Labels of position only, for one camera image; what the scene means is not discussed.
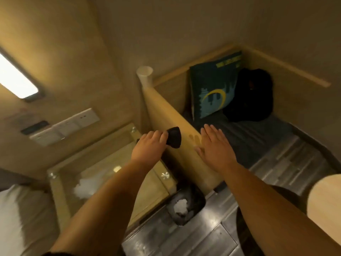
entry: light panel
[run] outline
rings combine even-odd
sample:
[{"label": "light panel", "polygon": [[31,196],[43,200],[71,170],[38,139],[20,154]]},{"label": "light panel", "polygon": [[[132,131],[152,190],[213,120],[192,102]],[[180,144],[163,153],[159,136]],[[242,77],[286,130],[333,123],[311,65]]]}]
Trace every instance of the light panel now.
[{"label": "light panel", "polygon": [[19,98],[26,98],[38,92],[38,88],[1,53],[0,84]]}]

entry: patterned pillow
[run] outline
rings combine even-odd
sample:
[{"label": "patterned pillow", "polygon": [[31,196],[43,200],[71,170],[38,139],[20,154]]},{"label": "patterned pillow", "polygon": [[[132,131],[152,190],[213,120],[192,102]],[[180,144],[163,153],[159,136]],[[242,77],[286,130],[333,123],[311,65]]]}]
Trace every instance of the patterned pillow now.
[{"label": "patterned pillow", "polygon": [[226,107],[234,97],[241,51],[190,67],[193,120]]}]

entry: yellow crescent graphic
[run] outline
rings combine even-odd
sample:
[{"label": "yellow crescent graphic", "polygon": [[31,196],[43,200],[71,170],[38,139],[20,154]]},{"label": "yellow crescent graphic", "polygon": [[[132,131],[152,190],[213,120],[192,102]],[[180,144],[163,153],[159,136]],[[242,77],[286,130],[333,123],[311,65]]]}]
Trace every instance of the yellow crescent graphic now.
[{"label": "yellow crescent graphic", "polygon": [[201,102],[204,101],[204,99],[206,99],[209,95],[211,94],[220,94],[223,98],[222,98],[222,101],[221,101],[221,104],[218,108],[218,110],[221,109],[221,107],[224,105],[224,102],[225,102],[225,99],[226,99],[226,93],[222,90],[222,89],[215,89],[213,91],[210,91],[208,94],[205,95],[205,97],[202,99]]}]

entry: electrical outlet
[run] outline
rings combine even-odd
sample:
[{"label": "electrical outlet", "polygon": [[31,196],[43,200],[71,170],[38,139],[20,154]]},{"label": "electrical outlet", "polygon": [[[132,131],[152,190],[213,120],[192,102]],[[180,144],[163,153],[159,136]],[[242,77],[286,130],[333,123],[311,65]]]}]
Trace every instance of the electrical outlet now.
[{"label": "electrical outlet", "polygon": [[88,108],[85,111],[82,111],[76,115],[73,115],[71,117],[81,128],[85,128],[97,121],[100,120],[100,118],[97,116],[97,114],[93,111],[92,108]]},{"label": "electrical outlet", "polygon": [[57,130],[63,136],[67,137],[72,133],[78,131],[80,126],[75,123],[74,119],[68,118],[52,126],[53,129]]},{"label": "electrical outlet", "polygon": [[39,133],[30,136],[31,140],[37,142],[41,146],[48,146],[54,144],[62,140],[63,138],[64,137],[53,128],[48,128],[46,130],[43,130]]}]

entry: black backpack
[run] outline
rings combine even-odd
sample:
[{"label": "black backpack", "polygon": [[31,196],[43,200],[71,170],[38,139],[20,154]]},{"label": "black backpack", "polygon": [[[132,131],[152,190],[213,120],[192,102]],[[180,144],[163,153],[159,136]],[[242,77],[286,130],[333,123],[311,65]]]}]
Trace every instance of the black backpack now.
[{"label": "black backpack", "polygon": [[271,76],[265,70],[243,68],[238,74],[235,96],[223,109],[224,115],[232,122],[266,119],[274,106],[272,86]]}]

